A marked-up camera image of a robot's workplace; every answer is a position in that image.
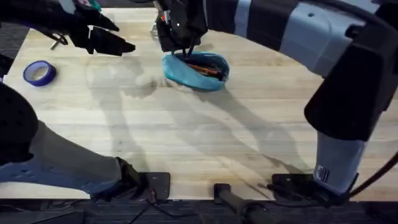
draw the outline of cable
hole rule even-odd
[[[182,214],[182,215],[174,215],[170,214],[169,212],[166,212],[165,210],[161,209],[158,205],[155,205],[153,203],[150,203],[148,200],[146,201],[150,206],[154,207],[156,210],[162,212],[164,215],[167,215],[170,218],[186,218],[186,217],[199,217],[199,214],[197,213],[188,213],[188,214]]]
[[[164,215],[167,215],[170,218],[187,218],[187,217],[199,217],[200,218],[200,215],[198,213],[188,213],[188,214],[174,215],[174,214],[171,214],[169,212],[166,212],[165,210],[161,209],[158,205],[156,205],[154,203],[151,203],[148,200],[146,200],[146,202],[147,202],[148,205],[144,209],[142,209],[142,211],[140,213],[138,213],[138,215],[136,215],[128,224],[133,224],[135,221],[137,221],[137,219],[141,215],[146,213],[146,211],[148,211],[151,207],[156,209],[156,210],[158,210],[158,211],[160,211]]]
[[[28,209],[24,209],[24,208],[19,208],[19,207],[15,207],[13,205],[0,205],[0,207],[9,207],[12,208],[14,210],[20,211],[20,212],[33,212],[32,210],[28,210]]]
[[[365,180],[359,187],[349,193],[349,197],[354,197],[355,195],[361,193],[363,190],[368,188],[375,181],[379,180],[384,174],[389,172],[398,162],[398,152],[376,173],[374,173],[368,180]]]
[[[383,19],[378,18],[374,14],[372,14],[364,9],[361,9],[358,6],[352,5],[347,2],[336,1],[336,0],[303,0],[303,1],[312,2],[312,3],[316,3],[316,4],[322,4],[324,6],[334,7],[336,9],[339,9],[344,12],[349,12],[352,15],[355,15],[360,19],[363,19],[363,20],[368,21],[373,24],[380,25],[380,26],[390,30],[398,38],[398,30],[396,30],[392,25],[390,25],[388,22],[384,21]]]
[[[136,215],[130,222],[129,224],[134,223],[135,221],[137,221],[137,219],[143,215],[146,211],[148,211],[148,209],[150,209],[150,205],[147,205],[144,209],[142,209],[142,211],[140,213],[138,213],[138,215]]]
[[[322,207],[321,204],[319,204],[318,202],[314,202],[314,203],[304,203],[304,204],[281,204],[278,202],[274,202],[274,201],[264,201],[265,203],[271,204],[271,205],[276,205],[278,207],[283,207],[283,208],[314,208],[314,207]]]
[[[76,200],[73,201],[67,205],[64,205],[62,207],[56,207],[56,208],[46,208],[46,209],[41,209],[41,210],[29,210],[29,209],[25,209],[25,208],[20,208],[17,206],[13,206],[13,205],[0,205],[0,207],[9,207],[9,208],[13,208],[14,210],[20,211],[20,212],[44,212],[44,211],[58,211],[58,210],[64,210],[66,208],[70,208],[72,205],[84,201],[85,199],[82,200]]]

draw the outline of gray floor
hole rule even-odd
[[[102,7],[147,7],[150,4],[134,4],[128,0],[99,0]],[[0,30],[0,54],[15,57],[26,36],[28,29],[14,24],[2,24]],[[70,202],[47,201],[47,200],[0,200],[0,224],[3,223],[32,223],[34,219],[50,217],[56,214],[72,210],[84,210],[86,223],[120,223],[127,224],[145,206],[144,202],[98,202],[84,201],[73,204],[73,206],[46,212],[18,212],[15,208],[2,205],[13,205],[25,210],[39,210],[46,208],[62,208]],[[269,213],[275,218],[286,218],[294,223],[397,223],[398,203],[372,203],[380,211],[388,214],[396,222],[385,221],[366,215],[364,207],[368,203],[349,203],[344,207],[324,209],[290,209],[275,206],[267,206]],[[233,213],[226,207],[214,205],[211,201],[176,201],[162,205],[170,213],[197,213],[199,216],[182,219],[171,219],[156,210],[149,210],[135,223],[239,223]]]

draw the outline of mounting plate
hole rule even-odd
[[[274,192],[278,201],[316,201],[324,207],[331,205],[342,205],[348,200],[359,174],[356,174],[351,187],[346,193],[336,195],[328,189],[317,184],[312,174],[274,174],[272,184],[268,187]]]
[[[170,173],[167,172],[140,172],[143,185],[147,186],[137,199],[167,200],[170,196]]]

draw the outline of black cable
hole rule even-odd
[[[188,214],[182,214],[182,215],[174,215],[169,212],[166,212],[165,210],[161,209],[158,205],[149,202],[146,200],[147,206],[141,210],[141,212],[138,213],[128,224],[133,224],[139,217],[141,217],[146,211],[148,211],[151,207],[155,208],[156,210],[160,211],[164,215],[167,215],[170,218],[187,218],[187,217],[200,217],[199,214],[197,213],[188,213]]]
[[[359,187],[354,189],[349,193],[349,197],[354,197],[355,195],[361,193],[364,189],[368,188],[375,181],[379,180],[384,174],[389,172],[398,163],[398,152],[376,173],[374,173],[368,180],[365,180]]]
[[[160,211],[164,215],[167,215],[170,218],[187,218],[187,217],[199,217],[199,214],[197,213],[188,213],[188,214],[182,214],[182,215],[174,215],[169,212],[166,212],[165,210],[161,209],[158,205],[155,205],[153,203],[150,203],[148,200],[146,201],[150,206],[155,208],[156,210]]]
[[[314,203],[303,203],[303,204],[281,204],[278,202],[274,201],[264,201],[265,203],[271,204],[271,205],[276,205],[278,207],[283,207],[283,208],[314,208],[314,207],[322,207],[318,202]]]
[[[135,221],[137,221],[137,219],[138,219],[141,215],[143,215],[146,211],[148,211],[148,209],[150,209],[150,205],[147,205],[144,209],[142,209],[142,211],[139,212],[138,215],[136,215],[136,216],[129,222],[129,224],[132,224],[132,223],[134,223]]]
[[[372,14],[364,9],[361,9],[358,6],[352,5],[347,2],[336,1],[336,0],[303,0],[303,1],[312,2],[312,3],[316,3],[316,4],[322,4],[324,6],[334,7],[335,9],[339,9],[341,11],[351,13],[352,15],[354,15],[360,19],[368,21],[372,24],[377,24],[379,26],[382,26],[382,27],[390,30],[392,33],[395,33],[395,35],[398,38],[398,30],[396,30],[392,25],[390,25],[388,22],[384,21],[383,19],[378,18],[374,14]]]

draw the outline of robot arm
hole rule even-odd
[[[0,2],[0,22],[31,27],[67,45],[69,35],[76,47],[101,54],[122,56],[135,46],[104,29],[119,28],[95,8],[72,0],[6,0]]]
[[[276,50],[321,75],[325,81],[305,108],[318,131],[313,179],[337,197],[350,190],[366,143],[397,89],[397,3],[163,0],[158,7],[167,15],[157,21],[165,52],[198,45],[208,29],[216,30]]]

